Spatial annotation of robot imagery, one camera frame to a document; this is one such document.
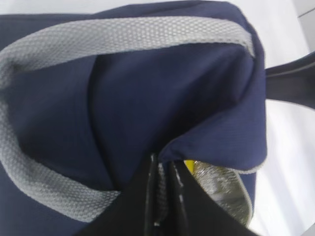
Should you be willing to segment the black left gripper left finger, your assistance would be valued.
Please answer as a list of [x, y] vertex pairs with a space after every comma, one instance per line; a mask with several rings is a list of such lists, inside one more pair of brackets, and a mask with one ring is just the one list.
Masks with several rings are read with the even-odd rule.
[[126, 189], [78, 235], [153, 236], [157, 168], [154, 154], [145, 157]]

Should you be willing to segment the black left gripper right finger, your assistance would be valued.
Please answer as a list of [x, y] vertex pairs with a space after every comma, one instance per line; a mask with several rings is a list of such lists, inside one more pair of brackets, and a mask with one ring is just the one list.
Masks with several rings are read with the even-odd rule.
[[184, 162], [167, 167], [169, 212], [160, 236], [252, 236], [248, 229], [252, 201], [240, 176], [211, 167], [209, 180], [198, 182]]

